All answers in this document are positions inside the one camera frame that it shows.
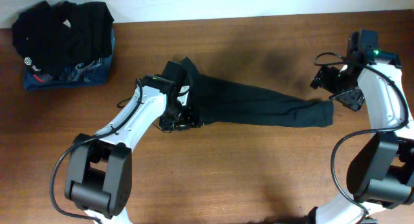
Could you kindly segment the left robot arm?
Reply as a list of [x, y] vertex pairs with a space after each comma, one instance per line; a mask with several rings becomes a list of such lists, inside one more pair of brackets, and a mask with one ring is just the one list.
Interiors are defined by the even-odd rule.
[[182, 127], [192, 87], [189, 76], [148, 75], [136, 81], [132, 97], [94, 135], [80, 133], [63, 154], [69, 158], [64, 196], [94, 223], [130, 223], [126, 205], [132, 189], [132, 154], [158, 118], [164, 131]]

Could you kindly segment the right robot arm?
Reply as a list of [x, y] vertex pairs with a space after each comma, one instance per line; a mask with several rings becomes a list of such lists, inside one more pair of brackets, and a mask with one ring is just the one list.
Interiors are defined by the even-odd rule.
[[[311, 83], [355, 109], [365, 102], [371, 127], [341, 138], [331, 153], [331, 175], [339, 194], [314, 208], [307, 223], [370, 223], [371, 215], [413, 204], [413, 116], [402, 88], [402, 65], [395, 53], [351, 51], [320, 67]], [[336, 176], [336, 154], [347, 140], [372, 137], [351, 161], [347, 185]]]

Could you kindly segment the dark teal t-shirt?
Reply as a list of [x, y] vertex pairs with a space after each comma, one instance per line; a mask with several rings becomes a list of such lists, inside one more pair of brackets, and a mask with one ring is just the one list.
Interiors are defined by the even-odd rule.
[[195, 121], [199, 126], [229, 122], [325, 128], [333, 124], [334, 105], [331, 101], [303, 100], [269, 89], [206, 76], [189, 58], [184, 58], [180, 63], [192, 80], [190, 105], [195, 110]]

